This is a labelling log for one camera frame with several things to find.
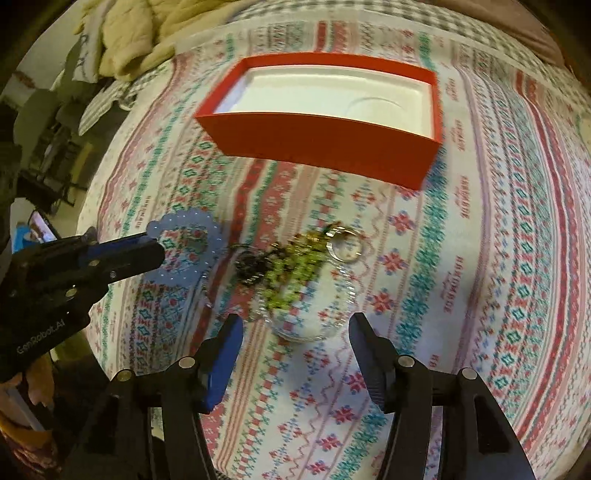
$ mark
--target robotic hand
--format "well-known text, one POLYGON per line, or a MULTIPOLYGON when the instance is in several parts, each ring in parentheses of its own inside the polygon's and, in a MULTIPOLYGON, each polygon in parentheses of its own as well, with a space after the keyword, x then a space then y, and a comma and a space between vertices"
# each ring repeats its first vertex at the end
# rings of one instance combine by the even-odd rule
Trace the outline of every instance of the robotic hand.
MULTIPOLYGON (((372 401, 394 414, 378 480, 422 480, 434 406, 443 406, 441 480, 535 480, 523 449, 478 374, 429 370, 399 355, 362 313, 349 339, 372 401)), ((90 415, 66 460, 62 480, 215 480, 200 414, 221 401, 242 343, 242 321, 228 316, 219 334, 166 371, 122 370, 90 415), (150 432, 150 409, 162 408, 164 451, 150 432)))
POLYGON ((48 430, 51 414, 31 401, 28 370, 89 324, 90 308, 110 283, 158 268, 164 249, 146 234, 104 244, 83 235, 12 255, 9 218, 19 168, 17 160, 0 164, 0 384, 23 374, 6 393, 34 430, 48 430))

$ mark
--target bedsheet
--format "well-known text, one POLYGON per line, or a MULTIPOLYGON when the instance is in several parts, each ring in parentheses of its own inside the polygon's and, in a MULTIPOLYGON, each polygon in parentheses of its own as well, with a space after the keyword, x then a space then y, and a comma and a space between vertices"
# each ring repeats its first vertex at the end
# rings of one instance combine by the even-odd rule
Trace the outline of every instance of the bedsheet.
MULTIPOLYGON (((210 211, 226 241, 258 247, 334 220, 354 226, 368 246, 352 267, 356 309, 431 368, 476 369, 536 476, 553 479, 590 434, 591 160, 577 129, 589 99, 570 81, 563 90, 494 46, 392 15, 288 7, 237 21, 175 57, 139 94, 88 191, 79 231, 96 225, 106 241, 187 207, 210 211), (226 157, 193 120, 239 58, 304 50, 437 72, 445 139, 422 191, 226 157)), ((180 248, 174 235, 165 245, 180 248)), ((86 331, 108 375, 164 369, 215 334, 227 313, 248 318, 251 292, 236 285, 228 260, 210 291, 213 310, 195 289, 141 277, 112 285, 86 331)), ((290 313, 307 310, 299 302, 290 313)), ((226 395, 203 417, 216 469, 265 480, 376 475, 390 422, 369 400, 345 330, 295 344, 262 322, 246 324, 226 395)))

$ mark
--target red box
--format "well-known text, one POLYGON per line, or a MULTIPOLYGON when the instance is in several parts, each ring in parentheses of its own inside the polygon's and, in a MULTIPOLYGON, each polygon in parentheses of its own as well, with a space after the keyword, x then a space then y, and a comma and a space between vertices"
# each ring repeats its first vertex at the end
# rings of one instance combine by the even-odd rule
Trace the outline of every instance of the red box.
POLYGON ((226 155, 331 168, 414 190, 421 188, 443 141, 434 72, 398 61, 343 53, 278 53, 242 59, 210 92, 194 117, 226 155), (432 138, 335 116, 282 112, 215 113, 249 69, 292 65, 353 67, 428 84, 432 102, 432 138))

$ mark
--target open box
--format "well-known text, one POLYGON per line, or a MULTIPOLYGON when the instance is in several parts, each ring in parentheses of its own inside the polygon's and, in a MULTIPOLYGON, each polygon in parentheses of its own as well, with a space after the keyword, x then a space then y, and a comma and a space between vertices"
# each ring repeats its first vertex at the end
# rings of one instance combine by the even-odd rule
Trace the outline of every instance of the open box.
POLYGON ((226 155, 332 168, 415 190, 442 143, 435 73, 353 54, 247 57, 194 116, 226 155))

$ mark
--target screw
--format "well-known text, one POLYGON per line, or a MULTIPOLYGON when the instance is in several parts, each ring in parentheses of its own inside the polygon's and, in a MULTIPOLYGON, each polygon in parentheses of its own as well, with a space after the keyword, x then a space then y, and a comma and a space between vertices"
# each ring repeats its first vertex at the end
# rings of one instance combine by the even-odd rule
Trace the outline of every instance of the screw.
POLYGON ((133 376, 134 374, 131 370, 122 370, 117 374, 117 380, 120 382, 127 382, 133 376))
POLYGON ((411 356, 403 355, 398 357, 398 364, 401 367, 411 368, 414 365, 414 359, 411 356))
POLYGON ((475 380, 476 377, 478 377, 476 371, 471 368, 464 368, 462 370, 462 375, 464 376, 464 378, 467 378, 468 380, 475 380))
POLYGON ((192 356, 184 356, 178 361, 180 368, 191 368, 195 365, 195 359, 192 356))

